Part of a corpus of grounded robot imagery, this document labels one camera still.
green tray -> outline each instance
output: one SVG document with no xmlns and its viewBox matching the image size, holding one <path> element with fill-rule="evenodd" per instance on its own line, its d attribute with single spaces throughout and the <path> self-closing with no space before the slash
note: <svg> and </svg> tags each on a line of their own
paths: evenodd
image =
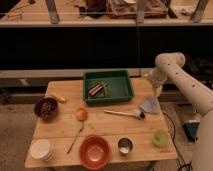
<svg viewBox="0 0 213 171">
<path fill-rule="evenodd" d="M 90 98 L 88 91 L 99 82 L 108 87 L 108 97 Z M 134 97 L 129 73 L 126 70 L 84 73 L 83 99 L 87 104 L 130 101 Z"/>
</svg>

orange ball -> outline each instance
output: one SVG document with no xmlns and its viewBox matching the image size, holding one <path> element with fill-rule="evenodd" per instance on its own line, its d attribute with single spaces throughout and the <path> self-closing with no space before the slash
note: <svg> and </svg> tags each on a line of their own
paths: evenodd
<svg viewBox="0 0 213 171">
<path fill-rule="evenodd" d="M 76 118 L 79 120 L 79 121 L 85 121 L 88 117 L 88 112 L 86 109 L 84 108 L 78 108 L 76 110 Z"/>
</svg>

table leg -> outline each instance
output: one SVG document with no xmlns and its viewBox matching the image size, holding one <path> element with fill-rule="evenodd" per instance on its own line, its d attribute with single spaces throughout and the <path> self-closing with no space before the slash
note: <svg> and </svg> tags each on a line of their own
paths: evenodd
<svg viewBox="0 0 213 171">
<path fill-rule="evenodd" d="M 147 167 L 147 171 L 152 171 L 156 165 L 157 161 L 150 161 L 148 167 Z"/>
</svg>

white bowl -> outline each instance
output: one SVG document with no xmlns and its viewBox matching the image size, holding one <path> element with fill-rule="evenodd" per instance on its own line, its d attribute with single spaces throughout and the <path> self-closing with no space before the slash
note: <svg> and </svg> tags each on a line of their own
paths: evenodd
<svg viewBox="0 0 213 171">
<path fill-rule="evenodd" d="M 42 161 L 48 161 L 52 157 L 51 144 L 48 139 L 36 140 L 30 148 L 32 158 Z"/>
</svg>

bowl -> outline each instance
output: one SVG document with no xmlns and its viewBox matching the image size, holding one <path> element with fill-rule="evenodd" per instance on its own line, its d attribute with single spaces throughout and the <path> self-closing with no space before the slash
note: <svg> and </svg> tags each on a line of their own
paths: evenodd
<svg viewBox="0 0 213 171">
<path fill-rule="evenodd" d="M 152 142 L 156 147 L 165 147 L 169 142 L 169 134 L 165 130 L 156 130 L 154 132 Z"/>
<path fill-rule="evenodd" d="M 87 136 L 79 150 L 81 164 L 89 170 L 98 170 L 104 167 L 110 159 L 108 142 L 97 135 Z"/>
<path fill-rule="evenodd" d="M 57 101 L 54 98 L 43 98 L 34 107 L 34 113 L 42 120 L 49 120 L 57 114 Z"/>
<path fill-rule="evenodd" d="M 36 140 L 30 148 L 32 158 L 36 160 L 48 161 L 51 159 L 53 151 L 48 139 Z"/>
</svg>

